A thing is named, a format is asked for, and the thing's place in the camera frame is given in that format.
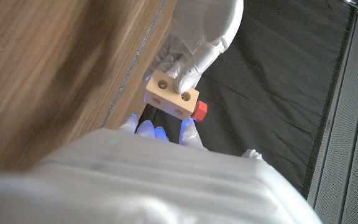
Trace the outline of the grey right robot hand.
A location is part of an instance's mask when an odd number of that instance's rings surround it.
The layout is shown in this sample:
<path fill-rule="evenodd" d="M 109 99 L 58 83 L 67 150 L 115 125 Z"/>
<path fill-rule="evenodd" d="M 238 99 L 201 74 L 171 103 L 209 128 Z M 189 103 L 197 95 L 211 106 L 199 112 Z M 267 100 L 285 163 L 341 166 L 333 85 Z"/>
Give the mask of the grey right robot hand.
<path fill-rule="evenodd" d="M 319 223 L 257 151 L 207 150 L 194 121 L 172 143 L 135 115 L 97 129 L 23 174 L 0 174 L 0 223 Z"/>

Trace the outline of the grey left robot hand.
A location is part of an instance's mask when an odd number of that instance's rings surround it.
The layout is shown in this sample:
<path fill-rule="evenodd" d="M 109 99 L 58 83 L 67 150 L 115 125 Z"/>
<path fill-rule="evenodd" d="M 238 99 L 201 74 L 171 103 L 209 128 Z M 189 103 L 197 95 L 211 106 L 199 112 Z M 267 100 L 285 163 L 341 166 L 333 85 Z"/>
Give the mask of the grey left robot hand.
<path fill-rule="evenodd" d="M 178 0 L 169 35 L 144 73 L 144 82 L 159 70 L 175 80 L 177 93 L 195 88 L 231 45 L 243 12 L 243 0 Z"/>

